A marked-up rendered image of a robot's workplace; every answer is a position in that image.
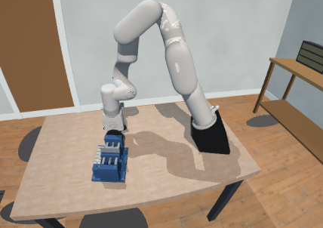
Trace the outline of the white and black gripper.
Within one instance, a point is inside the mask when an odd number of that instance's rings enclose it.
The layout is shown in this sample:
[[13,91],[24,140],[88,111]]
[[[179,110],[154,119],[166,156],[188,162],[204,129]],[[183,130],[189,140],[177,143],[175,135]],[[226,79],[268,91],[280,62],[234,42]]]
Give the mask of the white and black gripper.
[[[108,116],[103,112],[103,127],[104,130],[109,131],[112,129],[118,130],[120,132],[127,129],[125,126],[125,120],[122,114],[122,111],[115,116]],[[123,123],[124,122],[124,123]]]

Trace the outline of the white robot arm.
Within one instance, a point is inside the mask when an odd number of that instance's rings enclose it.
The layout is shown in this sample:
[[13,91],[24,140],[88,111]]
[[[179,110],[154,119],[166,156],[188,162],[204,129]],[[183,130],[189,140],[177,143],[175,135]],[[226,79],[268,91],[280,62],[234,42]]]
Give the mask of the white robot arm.
[[[208,105],[196,77],[192,54],[176,12],[165,3],[155,0],[139,3],[114,28],[113,35],[118,42],[118,52],[113,70],[113,84],[101,87],[103,107],[100,109],[108,116],[115,116],[120,109],[124,109],[124,103],[119,103],[120,100],[131,100],[137,95],[137,89],[128,80],[130,64],[127,63],[137,61],[139,38],[155,23],[158,24],[165,45],[165,60],[172,85],[182,95],[195,119],[195,122],[192,121],[193,127],[199,130],[209,128],[217,120],[215,111],[219,106]],[[139,38],[136,39],[137,37]]]

